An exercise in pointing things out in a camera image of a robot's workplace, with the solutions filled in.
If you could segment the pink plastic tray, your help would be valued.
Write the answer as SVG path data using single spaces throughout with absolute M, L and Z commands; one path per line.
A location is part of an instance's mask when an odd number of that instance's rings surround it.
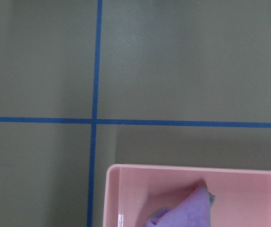
M 271 227 L 271 171 L 127 164 L 107 170 L 103 226 L 142 227 L 200 184 L 215 197 L 213 227 Z

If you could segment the purple cloth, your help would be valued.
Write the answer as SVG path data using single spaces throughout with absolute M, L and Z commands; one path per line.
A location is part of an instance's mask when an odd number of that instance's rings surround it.
M 209 227 L 210 209 L 215 196 L 205 186 L 198 186 L 185 200 L 174 208 L 155 211 L 146 221 L 146 227 Z

